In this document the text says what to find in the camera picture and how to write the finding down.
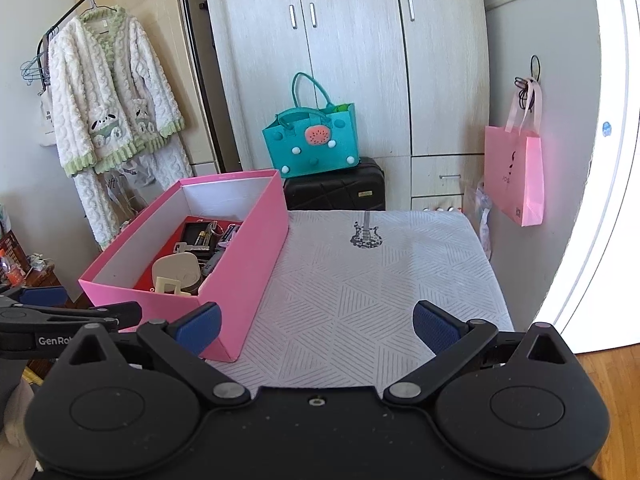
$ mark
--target pink box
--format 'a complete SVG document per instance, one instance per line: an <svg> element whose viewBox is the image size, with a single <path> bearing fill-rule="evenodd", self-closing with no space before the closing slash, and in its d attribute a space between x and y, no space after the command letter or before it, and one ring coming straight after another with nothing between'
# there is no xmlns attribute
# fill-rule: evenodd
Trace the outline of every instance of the pink box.
<svg viewBox="0 0 640 480"><path fill-rule="evenodd" d="M242 221L242 227L197 296L134 290L187 216ZM142 322L153 318L171 322L215 301L222 310L222 330L201 355L232 362L240 355L288 229L282 180L275 170L183 179L124 229L80 277L80 285L96 306L137 301Z"/></svg>

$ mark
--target clothing rack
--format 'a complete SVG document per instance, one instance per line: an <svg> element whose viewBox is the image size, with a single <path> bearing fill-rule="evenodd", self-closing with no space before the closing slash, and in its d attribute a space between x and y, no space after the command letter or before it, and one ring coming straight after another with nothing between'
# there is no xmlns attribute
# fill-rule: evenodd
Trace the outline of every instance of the clothing rack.
<svg viewBox="0 0 640 480"><path fill-rule="evenodd" d="M62 16L62 18L57 20L57 22L52 27L50 27L49 30L46 31L45 36L48 38L62 24L62 22L64 22L71 15L71 13L74 12L74 10L76 10L78 7L80 7L85 1L87 0L79 0L73 7L71 7L65 13L64 16ZM44 73L44 70L42 69L42 62L40 61L40 49L42 48L42 41L43 40L41 38L40 43L38 43L38 48L36 50L36 59L38 61L38 69L40 70L40 76L42 77L42 91L44 92L47 89L47 86L45 84L45 73Z"/></svg>

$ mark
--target wardrobe handle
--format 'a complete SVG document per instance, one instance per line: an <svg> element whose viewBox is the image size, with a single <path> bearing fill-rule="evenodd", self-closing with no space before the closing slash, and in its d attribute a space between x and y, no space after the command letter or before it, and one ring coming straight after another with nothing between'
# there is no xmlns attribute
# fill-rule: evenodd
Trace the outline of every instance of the wardrobe handle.
<svg viewBox="0 0 640 480"><path fill-rule="evenodd" d="M296 23L296 8L293 5L289 6L289 15L291 16L291 27L294 29L298 28L298 24Z"/></svg>
<svg viewBox="0 0 640 480"><path fill-rule="evenodd" d="M415 21L414 0L407 0L409 2L409 19Z"/></svg>
<svg viewBox="0 0 640 480"><path fill-rule="evenodd" d="M311 10L311 25L313 25L313 28L316 28L318 26L318 22L316 22L316 6L310 3L309 9Z"/></svg>

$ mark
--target guitar print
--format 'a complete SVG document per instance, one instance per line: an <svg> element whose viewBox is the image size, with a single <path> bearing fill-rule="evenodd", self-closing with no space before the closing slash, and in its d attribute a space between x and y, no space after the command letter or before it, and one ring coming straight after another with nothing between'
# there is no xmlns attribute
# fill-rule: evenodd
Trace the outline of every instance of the guitar print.
<svg viewBox="0 0 640 480"><path fill-rule="evenodd" d="M354 224L356 233L351 237L351 243L361 249L373 249L382 245L382 237L378 234L378 227L369 228L370 211L364 213L364 224Z"/></svg>

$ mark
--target orange bottle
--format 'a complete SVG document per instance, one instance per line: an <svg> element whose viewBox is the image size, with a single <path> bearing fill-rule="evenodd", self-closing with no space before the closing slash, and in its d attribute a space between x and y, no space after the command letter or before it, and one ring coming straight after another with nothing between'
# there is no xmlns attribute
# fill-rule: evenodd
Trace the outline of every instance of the orange bottle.
<svg viewBox="0 0 640 480"><path fill-rule="evenodd" d="M4 249L0 249L0 267L13 286L22 284L24 281L24 271Z"/></svg>

